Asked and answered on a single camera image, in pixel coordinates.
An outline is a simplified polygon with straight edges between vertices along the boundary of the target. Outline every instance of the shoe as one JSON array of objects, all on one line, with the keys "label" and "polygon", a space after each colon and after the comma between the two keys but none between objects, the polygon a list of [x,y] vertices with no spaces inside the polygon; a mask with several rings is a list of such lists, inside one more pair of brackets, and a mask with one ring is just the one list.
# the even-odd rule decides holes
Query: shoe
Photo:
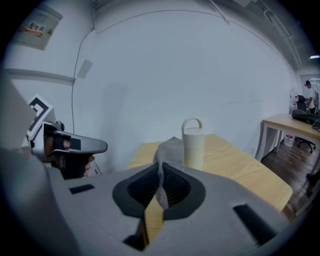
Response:
[{"label": "shoe", "polygon": [[310,182],[310,184],[313,186],[315,186],[319,180],[317,176],[311,175],[310,173],[306,175],[306,178]]}]

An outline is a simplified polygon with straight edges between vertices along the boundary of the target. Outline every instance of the wooden table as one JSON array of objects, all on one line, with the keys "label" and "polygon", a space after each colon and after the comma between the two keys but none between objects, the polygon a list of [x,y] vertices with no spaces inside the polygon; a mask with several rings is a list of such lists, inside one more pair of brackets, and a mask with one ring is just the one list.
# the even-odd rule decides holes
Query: wooden table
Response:
[{"label": "wooden table", "polygon": [[[161,142],[140,146],[127,169],[153,162]],[[291,187],[246,152],[215,134],[205,136],[203,171],[230,178],[283,210],[292,195]],[[146,229],[151,242],[162,226],[163,210],[155,197],[145,210]]]},{"label": "wooden table", "polygon": [[[274,116],[271,116],[267,119],[262,120],[262,122],[264,124],[263,125],[263,134],[262,134],[261,145],[259,148],[259,154],[257,157],[257,160],[259,162],[261,161],[261,159],[263,157],[263,153],[265,151],[268,128],[272,128],[272,129],[276,129],[276,130],[280,131],[279,139],[277,142],[277,147],[275,150],[276,153],[279,150],[282,132],[303,138],[303,139],[310,141],[310,142],[313,142],[315,144],[320,141],[320,132],[313,129],[311,124],[293,119],[292,116],[289,114],[284,114],[284,113],[276,114]],[[319,156],[318,156],[318,158],[312,168],[311,174],[313,174],[315,172],[319,161],[320,161],[320,154],[319,154]]]}]

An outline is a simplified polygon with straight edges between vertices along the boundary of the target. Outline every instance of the dark wood floor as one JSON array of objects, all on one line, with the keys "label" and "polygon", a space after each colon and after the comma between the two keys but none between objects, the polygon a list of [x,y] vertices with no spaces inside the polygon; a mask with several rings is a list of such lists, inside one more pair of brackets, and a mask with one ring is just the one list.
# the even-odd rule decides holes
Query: dark wood floor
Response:
[{"label": "dark wood floor", "polygon": [[289,202],[282,213],[290,222],[295,220],[295,213],[308,201],[312,186],[306,179],[311,172],[319,155],[320,145],[316,145],[313,153],[310,153],[308,145],[295,141],[293,147],[287,147],[282,142],[278,153],[271,152],[262,159],[262,164],[272,170],[283,179],[293,190]]}]

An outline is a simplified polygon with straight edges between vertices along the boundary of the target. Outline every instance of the table top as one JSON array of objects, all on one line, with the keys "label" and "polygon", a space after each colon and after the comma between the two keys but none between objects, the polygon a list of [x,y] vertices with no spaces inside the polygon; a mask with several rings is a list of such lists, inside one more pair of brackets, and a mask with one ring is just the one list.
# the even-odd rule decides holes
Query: table top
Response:
[{"label": "table top", "polygon": [[[127,169],[152,163],[160,144],[161,142],[142,144]],[[205,136],[203,171],[238,182],[279,212],[283,210],[293,193],[292,188],[270,169],[215,134]],[[162,214],[163,211],[154,197],[145,210],[146,229],[150,241],[162,226]]]},{"label": "table top", "polygon": [[296,120],[292,118],[290,114],[284,114],[284,113],[276,114],[266,119],[263,119],[263,122],[267,124],[283,127],[285,129],[289,129],[289,130],[310,136],[317,140],[320,140],[320,132],[313,129],[311,124]]}]

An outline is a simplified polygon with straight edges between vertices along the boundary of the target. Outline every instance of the black wire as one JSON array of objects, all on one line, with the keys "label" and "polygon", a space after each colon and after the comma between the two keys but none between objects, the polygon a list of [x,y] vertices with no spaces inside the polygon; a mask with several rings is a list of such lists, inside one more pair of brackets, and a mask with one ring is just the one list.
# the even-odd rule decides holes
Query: black wire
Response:
[{"label": "black wire", "polygon": [[74,118],[74,87],[75,87],[75,77],[76,77],[76,70],[77,70],[77,64],[78,64],[78,59],[79,59],[79,54],[80,54],[80,49],[82,42],[84,39],[89,35],[94,29],[95,29],[95,22],[94,22],[94,16],[92,14],[92,7],[90,4],[90,10],[91,10],[91,18],[92,18],[92,23],[93,23],[93,28],[91,31],[84,36],[84,38],[81,40],[79,50],[78,50],[78,55],[76,57],[76,62],[75,62],[75,67],[74,67],[74,73],[73,73],[73,81],[72,81],[72,90],[71,90],[71,112],[72,112],[72,127],[73,127],[73,134],[75,134],[75,118]]}]

